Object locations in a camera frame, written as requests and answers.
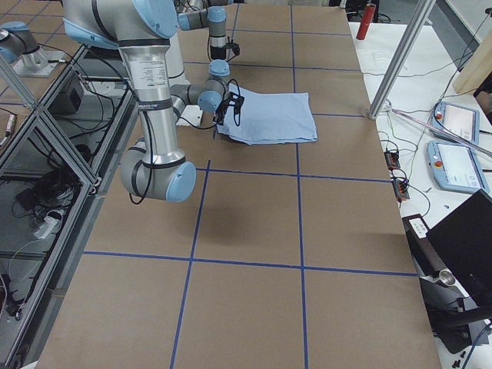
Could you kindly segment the small grey robot arm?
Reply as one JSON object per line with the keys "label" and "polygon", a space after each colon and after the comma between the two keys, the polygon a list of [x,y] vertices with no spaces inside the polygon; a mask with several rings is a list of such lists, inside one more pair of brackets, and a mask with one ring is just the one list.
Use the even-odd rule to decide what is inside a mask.
{"label": "small grey robot arm", "polygon": [[57,64],[49,62],[29,27],[19,21],[1,25],[1,56],[22,77],[47,78]]}

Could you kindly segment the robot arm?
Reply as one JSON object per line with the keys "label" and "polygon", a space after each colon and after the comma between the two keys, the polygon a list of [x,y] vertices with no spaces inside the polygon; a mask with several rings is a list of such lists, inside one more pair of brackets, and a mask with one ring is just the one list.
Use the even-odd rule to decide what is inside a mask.
{"label": "robot arm", "polygon": [[208,30],[207,56],[210,61],[231,61],[241,53],[240,45],[227,35],[225,7],[234,1],[188,1],[178,14],[182,31]]}
{"label": "robot arm", "polygon": [[[228,109],[240,118],[244,97],[230,91],[226,51],[239,54],[226,35],[227,1],[204,1],[178,12],[173,1],[64,1],[66,34],[96,48],[119,52],[138,103],[143,136],[124,154],[121,181],[131,197],[171,202],[193,192],[196,167],[179,147],[176,125],[189,105],[212,113],[216,125]],[[178,30],[209,31],[211,63],[202,85],[179,85],[170,80],[172,42]]]}

